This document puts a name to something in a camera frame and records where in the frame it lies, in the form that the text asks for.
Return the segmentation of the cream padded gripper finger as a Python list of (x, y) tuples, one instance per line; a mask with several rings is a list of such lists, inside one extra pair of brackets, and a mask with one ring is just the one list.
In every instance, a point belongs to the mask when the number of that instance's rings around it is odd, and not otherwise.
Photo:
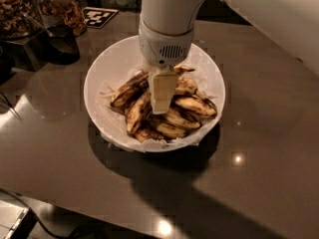
[(171, 66), (150, 67), (149, 86), (154, 115), (162, 115), (168, 111), (175, 94), (177, 79), (178, 75)]

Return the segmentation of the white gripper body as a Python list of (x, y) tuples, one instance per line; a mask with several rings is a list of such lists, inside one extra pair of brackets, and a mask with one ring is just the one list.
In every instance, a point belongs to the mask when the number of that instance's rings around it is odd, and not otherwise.
[(145, 61), (152, 66), (163, 67), (181, 63), (188, 56), (193, 30), (172, 36), (152, 30), (140, 19), (139, 45)]

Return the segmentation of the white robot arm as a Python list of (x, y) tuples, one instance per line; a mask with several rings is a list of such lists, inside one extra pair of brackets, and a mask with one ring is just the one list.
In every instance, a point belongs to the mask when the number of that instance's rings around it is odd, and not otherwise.
[[(220, 0), (313, 71), (319, 69), (319, 0)], [(153, 112), (164, 114), (204, 0), (142, 0), (140, 49), (151, 73)]]

